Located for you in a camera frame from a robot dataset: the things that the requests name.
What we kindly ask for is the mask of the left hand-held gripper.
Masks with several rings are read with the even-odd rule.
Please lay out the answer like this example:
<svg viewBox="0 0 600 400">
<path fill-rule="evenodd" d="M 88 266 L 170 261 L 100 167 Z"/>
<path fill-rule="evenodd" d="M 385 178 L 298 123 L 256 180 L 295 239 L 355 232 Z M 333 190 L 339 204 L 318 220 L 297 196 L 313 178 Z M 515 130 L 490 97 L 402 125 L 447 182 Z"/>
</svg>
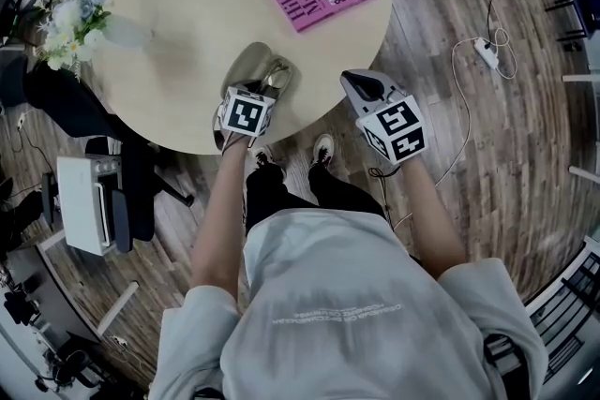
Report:
<svg viewBox="0 0 600 400">
<path fill-rule="evenodd" d="M 257 139 L 270 126 L 276 100 L 252 92 L 247 84 L 235 83 L 225 89 L 213 116 L 216 147 L 223 151 L 234 135 Z"/>
</svg>

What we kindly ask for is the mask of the beige glasses case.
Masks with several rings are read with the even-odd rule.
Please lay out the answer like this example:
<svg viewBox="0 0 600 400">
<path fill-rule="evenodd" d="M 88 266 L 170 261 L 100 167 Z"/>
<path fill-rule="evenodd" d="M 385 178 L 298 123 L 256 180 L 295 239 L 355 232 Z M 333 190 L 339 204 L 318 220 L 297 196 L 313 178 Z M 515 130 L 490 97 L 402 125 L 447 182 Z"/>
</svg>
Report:
<svg viewBox="0 0 600 400">
<path fill-rule="evenodd" d="M 282 57 L 287 60 L 292 68 L 292 79 L 283 92 L 268 89 L 265 94 L 266 96 L 270 96 L 276 101 L 279 101 L 286 90 L 293 84 L 297 69 L 290 60 L 278 54 L 274 54 L 272 50 L 262 42 L 250 43 L 238 55 L 232 63 L 221 87 L 221 96 L 224 95 L 227 86 L 235 83 L 247 84 L 247 88 L 250 91 L 258 93 L 260 81 L 263 79 L 263 75 L 266 73 L 268 65 L 276 57 Z"/>
</svg>

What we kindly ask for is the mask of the person's right forearm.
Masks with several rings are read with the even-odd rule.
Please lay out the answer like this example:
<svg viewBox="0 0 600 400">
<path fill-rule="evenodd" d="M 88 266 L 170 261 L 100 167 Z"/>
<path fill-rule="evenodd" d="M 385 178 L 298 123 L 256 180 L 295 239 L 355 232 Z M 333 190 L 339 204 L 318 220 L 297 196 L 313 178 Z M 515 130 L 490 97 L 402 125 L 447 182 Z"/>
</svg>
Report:
<svg viewBox="0 0 600 400">
<path fill-rule="evenodd" d="M 435 183 L 419 157 L 402 163 L 405 193 L 412 209 L 413 243 L 423 268 L 438 279 L 467 262 L 466 250 Z"/>
</svg>

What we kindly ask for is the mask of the person's left white shoe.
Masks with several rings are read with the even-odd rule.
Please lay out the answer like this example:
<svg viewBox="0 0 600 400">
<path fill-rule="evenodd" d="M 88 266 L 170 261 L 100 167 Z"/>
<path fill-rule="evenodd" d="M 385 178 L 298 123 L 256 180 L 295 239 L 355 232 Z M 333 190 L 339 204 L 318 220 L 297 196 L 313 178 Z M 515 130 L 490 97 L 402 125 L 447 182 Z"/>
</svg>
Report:
<svg viewBox="0 0 600 400">
<path fill-rule="evenodd" d="M 252 148 L 250 150 L 250 166 L 253 170 L 268 166 L 276 166 L 276 161 L 268 146 Z"/>
</svg>

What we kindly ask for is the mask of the person's white shoe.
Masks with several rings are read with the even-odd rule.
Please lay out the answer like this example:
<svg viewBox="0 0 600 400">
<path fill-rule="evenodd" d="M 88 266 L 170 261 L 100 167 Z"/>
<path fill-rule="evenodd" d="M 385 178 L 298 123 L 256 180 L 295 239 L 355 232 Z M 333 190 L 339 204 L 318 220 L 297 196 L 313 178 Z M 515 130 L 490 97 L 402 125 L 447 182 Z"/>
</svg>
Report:
<svg viewBox="0 0 600 400">
<path fill-rule="evenodd" d="M 333 137 L 329 134 L 322 134 L 314 143 L 311 166 L 320 166 L 328 169 L 334 152 L 335 143 Z"/>
<path fill-rule="evenodd" d="M 250 166 L 253 170 L 268 166 L 276 166 L 276 161 L 268 146 L 252 148 L 250 150 Z"/>
</svg>

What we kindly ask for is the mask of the person's right white shoe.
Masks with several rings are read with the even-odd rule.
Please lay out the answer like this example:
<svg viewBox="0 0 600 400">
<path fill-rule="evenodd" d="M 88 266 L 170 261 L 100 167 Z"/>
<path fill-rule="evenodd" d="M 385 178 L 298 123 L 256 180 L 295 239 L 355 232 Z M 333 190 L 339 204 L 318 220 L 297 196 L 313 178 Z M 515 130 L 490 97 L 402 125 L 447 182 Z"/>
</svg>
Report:
<svg viewBox="0 0 600 400">
<path fill-rule="evenodd" d="M 314 143 L 311 166 L 320 166 L 328 169 L 334 152 L 335 143 L 333 137 L 329 134 L 322 134 Z"/>
</svg>

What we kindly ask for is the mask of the person's black trousers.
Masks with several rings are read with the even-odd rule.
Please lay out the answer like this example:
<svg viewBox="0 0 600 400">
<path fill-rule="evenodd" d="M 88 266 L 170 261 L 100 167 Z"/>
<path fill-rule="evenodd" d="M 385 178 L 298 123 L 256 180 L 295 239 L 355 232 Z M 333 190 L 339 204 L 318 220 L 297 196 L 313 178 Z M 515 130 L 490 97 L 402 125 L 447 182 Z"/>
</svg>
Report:
<svg viewBox="0 0 600 400">
<path fill-rule="evenodd" d="M 311 167 L 307 177 L 316 204 L 288 191 L 279 165 L 268 163 L 253 171 L 246 180 L 246 233 L 269 216 L 288 209 L 322 208 L 369 213 L 385 218 L 382 206 L 370 194 L 339 180 L 326 167 Z"/>
</svg>

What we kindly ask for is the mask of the white power strip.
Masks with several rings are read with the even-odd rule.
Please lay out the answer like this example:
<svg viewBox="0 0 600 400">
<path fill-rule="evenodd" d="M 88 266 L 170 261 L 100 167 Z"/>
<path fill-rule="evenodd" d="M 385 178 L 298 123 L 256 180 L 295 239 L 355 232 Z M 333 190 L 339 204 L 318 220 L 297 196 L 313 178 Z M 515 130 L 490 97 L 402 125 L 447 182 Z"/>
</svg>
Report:
<svg viewBox="0 0 600 400">
<path fill-rule="evenodd" d="M 473 47 L 491 70 L 498 68 L 498 54 L 491 47 L 490 42 L 484 40 L 482 37 L 477 37 L 473 42 Z"/>
</svg>

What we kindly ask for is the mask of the black office chair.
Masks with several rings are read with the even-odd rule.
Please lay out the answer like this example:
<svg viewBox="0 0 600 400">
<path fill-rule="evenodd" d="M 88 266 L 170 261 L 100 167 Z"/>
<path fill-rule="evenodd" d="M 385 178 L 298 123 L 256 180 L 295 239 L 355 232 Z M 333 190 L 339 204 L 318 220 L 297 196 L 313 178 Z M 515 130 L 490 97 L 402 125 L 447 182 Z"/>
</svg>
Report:
<svg viewBox="0 0 600 400">
<path fill-rule="evenodd" d="M 68 136 L 87 140 L 82 157 L 121 158 L 122 188 L 112 192 L 112 246 L 118 251 L 127 253 L 134 241 L 153 239 L 158 193 L 185 206 L 193 203 L 193 196 L 180 193 L 159 176 L 157 170 L 166 165 L 164 152 L 108 112 L 73 73 L 39 63 L 24 77 L 22 89 L 28 103 L 44 111 Z"/>
</svg>

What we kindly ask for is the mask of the white microwave oven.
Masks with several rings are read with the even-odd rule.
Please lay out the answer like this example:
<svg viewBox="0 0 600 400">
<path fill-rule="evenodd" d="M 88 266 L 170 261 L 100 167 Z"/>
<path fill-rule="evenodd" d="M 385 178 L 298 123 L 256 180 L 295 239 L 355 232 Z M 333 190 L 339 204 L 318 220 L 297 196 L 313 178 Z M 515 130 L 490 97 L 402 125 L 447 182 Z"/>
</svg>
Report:
<svg viewBox="0 0 600 400">
<path fill-rule="evenodd" d="M 122 188 L 119 156 L 59 156 L 57 183 L 66 242 L 103 256 L 113 244 L 112 192 Z"/>
</svg>

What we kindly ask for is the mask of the vase of white flowers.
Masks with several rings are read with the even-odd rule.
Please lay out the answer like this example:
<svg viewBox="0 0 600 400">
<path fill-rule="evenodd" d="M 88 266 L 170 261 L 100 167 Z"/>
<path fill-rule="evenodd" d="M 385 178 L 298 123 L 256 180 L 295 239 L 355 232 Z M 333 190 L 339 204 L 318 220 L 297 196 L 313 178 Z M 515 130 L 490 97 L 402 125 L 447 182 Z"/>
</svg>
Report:
<svg viewBox="0 0 600 400">
<path fill-rule="evenodd" d="M 36 0 L 34 7 L 44 14 L 38 30 L 45 35 L 34 53 L 55 71 L 79 73 L 106 43 L 138 48 L 154 36 L 139 22 L 113 13 L 109 0 Z"/>
</svg>

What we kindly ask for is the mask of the person's grey printed shirt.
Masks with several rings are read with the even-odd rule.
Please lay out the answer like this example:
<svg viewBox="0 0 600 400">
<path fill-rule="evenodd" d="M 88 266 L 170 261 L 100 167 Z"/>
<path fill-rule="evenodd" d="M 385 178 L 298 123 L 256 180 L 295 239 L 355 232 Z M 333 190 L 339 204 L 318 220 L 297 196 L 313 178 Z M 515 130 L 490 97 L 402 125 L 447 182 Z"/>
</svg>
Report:
<svg viewBox="0 0 600 400">
<path fill-rule="evenodd" d="M 377 215 L 287 210 L 244 248 L 250 301 L 198 286 L 164 312 L 149 400 L 508 400 L 492 335 L 524 354 L 536 398 L 547 350 L 499 259 L 431 277 Z"/>
</svg>

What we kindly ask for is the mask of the dark blue chair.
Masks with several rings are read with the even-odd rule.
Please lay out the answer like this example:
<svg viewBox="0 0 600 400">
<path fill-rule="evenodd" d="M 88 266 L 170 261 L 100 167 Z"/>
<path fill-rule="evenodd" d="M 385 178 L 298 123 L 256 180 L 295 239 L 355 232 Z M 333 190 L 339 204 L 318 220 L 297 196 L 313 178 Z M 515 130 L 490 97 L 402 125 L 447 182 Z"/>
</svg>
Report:
<svg viewBox="0 0 600 400">
<path fill-rule="evenodd" d="M 581 39 L 590 39 L 600 31 L 600 0 L 557 0 L 545 12 L 571 7 L 577 16 L 579 28 L 567 31 L 558 42 L 571 42 Z"/>
</svg>

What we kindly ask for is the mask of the cluttered grey desk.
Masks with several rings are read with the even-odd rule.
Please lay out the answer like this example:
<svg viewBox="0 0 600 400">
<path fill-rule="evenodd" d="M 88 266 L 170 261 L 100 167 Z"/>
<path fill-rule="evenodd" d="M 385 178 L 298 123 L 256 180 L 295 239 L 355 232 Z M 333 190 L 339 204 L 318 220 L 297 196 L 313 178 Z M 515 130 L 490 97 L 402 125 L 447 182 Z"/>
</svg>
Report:
<svg viewBox="0 0 600 400">
<path fill-rule="evenodd" d="M 14 320 L 34 336 L 48 378 L 88 388 L 106 379 L 96 327 L 77 306 L 46 253 L 37 246 L 7 254 L 10 291 L 0 298 Z"/>
</svg>

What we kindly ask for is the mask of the black slatted chair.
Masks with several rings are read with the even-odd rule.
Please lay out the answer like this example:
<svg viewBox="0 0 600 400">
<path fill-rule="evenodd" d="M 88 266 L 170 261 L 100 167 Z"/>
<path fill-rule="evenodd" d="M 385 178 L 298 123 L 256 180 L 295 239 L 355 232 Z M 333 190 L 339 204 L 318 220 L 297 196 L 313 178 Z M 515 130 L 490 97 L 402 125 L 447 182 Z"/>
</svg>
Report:
<svg viewBox="0 0 600 400">
<path fill-rule="evenodd" d="M 586 236 L 576 257 L 526 304 L 548 364 L 539 400 L 594 398 L 600 374 L 600 240 Z"/>
</svg>

